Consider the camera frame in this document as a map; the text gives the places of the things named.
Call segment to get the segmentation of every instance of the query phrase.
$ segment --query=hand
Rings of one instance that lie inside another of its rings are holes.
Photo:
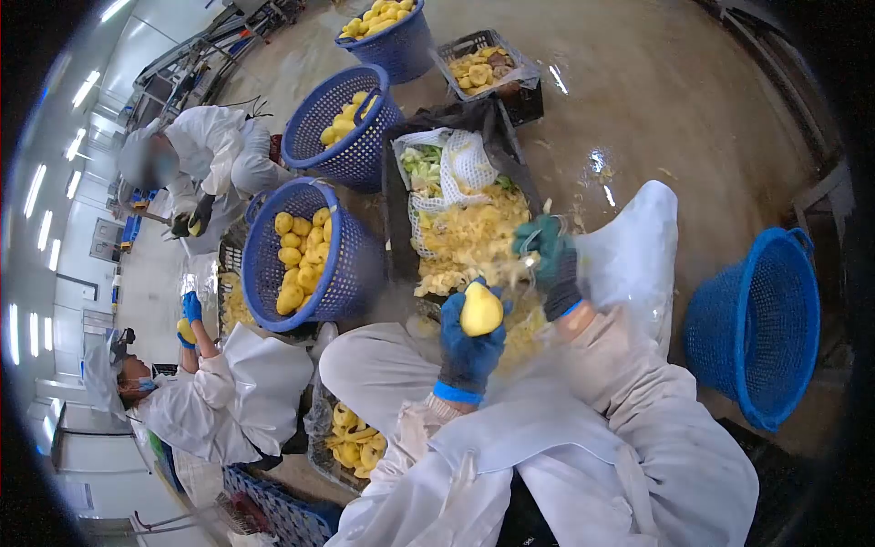
[[[188,230],[191,232],[191,228],[194,228],[195,224],[200,222],[200,228],[198,228],[198,232],[196,234],[192,234],[195,237],[201,237],[204,232],[207,231],[207,226],[210,223],[210,219],[213,218],[213,202],[216,197],[212,194],[204,194],[204,197],[200,198],[198,202],[198,206],[194,209],[194,213],[192,213],[191,218],[188,219]]]
[[[200,300],[194,291],[189,291],[182,297],[182,313],[189,323],[201,321]]]
[[[590,298],[586,280],[578,283],[578,251],[569,236],[559,235],[559,228],[558,218],[541,214],[514,231],[512,247],[519,254],[526,239],[541,230],[528,243],[527,250],[537,250],[541,256],[541,262],[535,267],[535,282],[538,290],[547,296],[544,315],[551,322]]]
[[[188,217],[189,213],[180,213],[173,217],[173,224],[170,228],[170,233],[173,234],[173,239],[180,237],[188,237]]]
[[[478,277],[486,286],[486,280]],[[501,289],[490,289],[496,297],[501,297]],[[507,337],[504,323],[489,334],[470,337],[462,331],[459,317],[465,304],[465,294],[458,292],[449,297],[441,306],[440,341],[444,352],[444,363],[437,377],[434,393],[436,396],[454,403],[477,404],[483,399],[487,378],[498,366],[504,351]],[[510,313],[513,303],[504,302],[504,313]]]
[[[182,344],[182,347],[185,349],[194,349],[194,344],[186,342],[186,339],[182,337],[182,333],[176,333],[176,337],[179,338],[179,343]]]

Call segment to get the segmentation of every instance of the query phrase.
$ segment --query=black garbage bag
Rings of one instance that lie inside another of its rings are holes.
[[[410,219],[407,215],[408,191],[398,172],[391,142],[401,135],[430,131],[440,127],[478,131],[489,163],[520,187],[532,216],[541,213],[543,203],[535,189],[529,169],[516,140],[516,132],[504,105],[487,97],[474,102],[419,109],[413,116],[386,130],[382,140],[383,221],[391,241],[388,276],[394,282],[419,281],[419,255],[410,246]]]

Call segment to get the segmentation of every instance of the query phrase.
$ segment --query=blue plastic basket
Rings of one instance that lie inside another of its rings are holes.
[[[326,150],[319,136],[340,113],[340,107],[352,102],[359,91],[368,94],[353,117],[355,129]],[[362,108],[374,96],[374,106],[362,118]],[[358,65],[341,70],[313,89],[286,124],[280,151],[289,167],[315,169],[358,192],[379,192],[382,134],[403,119],[389,94],[386,71],[376,65]]]
[[[690,372],[737,401],[760,429],[777,431],[814,372],[820,299],[813,250],[801,228],[769,228],[745,260],[699,286],[687,309]]]
[[[310,300],[293,315],[277,313],[277,295],[285,265],[280,262],[274,217],[285,211],[311,219],[322,207],[331,210],[331,251]],[[262,191],[246,211],[249,235],[243,247],[242,288],[246,306],[262,327],[290,331],[305,321],[337,321],[361,315],[380,293],[383,245],[346,209],[334,190],[313,177],[294,179],[273,193]]]
[[[431,40],[429,24],[425,21],[424,6],[425,0],[416,0],[410,15],[373,36],[361,40],[336,38],[334,42],[355,55],[360,62],[383,67],[393,86],[415,80],[435,64],[429,55],[434,42]]]

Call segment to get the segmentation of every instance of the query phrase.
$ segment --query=blue face mask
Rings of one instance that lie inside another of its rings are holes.
[[[151,378],[140,378],[140,391],[153,391],[157,387]]]

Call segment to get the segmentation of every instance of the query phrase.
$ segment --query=blue nitrile glove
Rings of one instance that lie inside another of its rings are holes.
[[[194,344],[186,342],[186,339],[182,337],[182,333],[176,333],[176,337],[179,338],[179,343],[182,344],[182,347],[185,349],[194,349]]]
[[[475,281],[487,286],[483,277]],[[501,298],[501,289],[489,290]],[[459,317],[464,304],[465,294],[457,292],[441,306],[440,341],[444,362],[437,376],[434,394],[445,401],[478,404],[483,400],[487,378],[498,366],[507,333],[504,323],[489,334],[473,338],[462,332]],[[502,305],[505,315],[509,314],[513,303],[507,301]]]
[[[539,291],[546,295],[544,315],[548,321],[555,321],[577,305],[590,299],[589,284],[578,287],[578,251],[567,235],[559,235],[559,219],[541,214],[514,231],[512,246],[516,254],[522,244],[535,230],[541,232],[528,243],[527,250],[538,251],[541,262],[535,267],[535,281]]]
[[[189,324],[201,321],[200,300],[198,300],[198,294],[195,291],[189,291],[182,297],[182,313],[185,314]]]

